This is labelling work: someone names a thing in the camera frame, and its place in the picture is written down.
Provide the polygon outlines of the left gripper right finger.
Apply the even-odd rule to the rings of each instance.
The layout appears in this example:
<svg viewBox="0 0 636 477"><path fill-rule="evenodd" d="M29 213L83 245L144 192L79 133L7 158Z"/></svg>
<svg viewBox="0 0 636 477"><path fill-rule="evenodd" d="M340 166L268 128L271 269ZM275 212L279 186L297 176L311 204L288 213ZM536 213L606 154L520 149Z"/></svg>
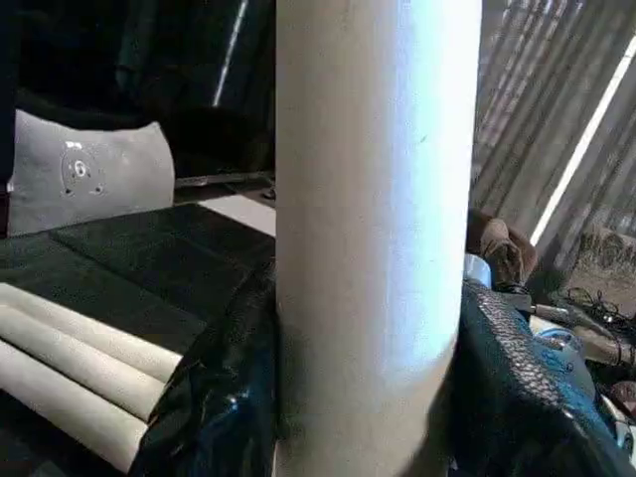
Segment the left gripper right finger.
<svg viewBox="0 0 636 477"><path fill-rule="evenodd" d="M478 282L462 287L442 441L468 476L632 476L594 384Z"/></svg>

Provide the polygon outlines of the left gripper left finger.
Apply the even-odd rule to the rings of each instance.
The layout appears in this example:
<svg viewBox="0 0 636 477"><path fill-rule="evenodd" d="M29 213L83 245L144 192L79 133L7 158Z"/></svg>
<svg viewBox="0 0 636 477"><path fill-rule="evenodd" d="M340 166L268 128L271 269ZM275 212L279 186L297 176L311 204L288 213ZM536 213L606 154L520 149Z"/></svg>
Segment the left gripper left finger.
<svg viewBox="0 0 636 477"><path fill-rule="evenodd" d="M132 475L271 475L280 423L278 364L275 273L254 270L172 373Z"/></svg>

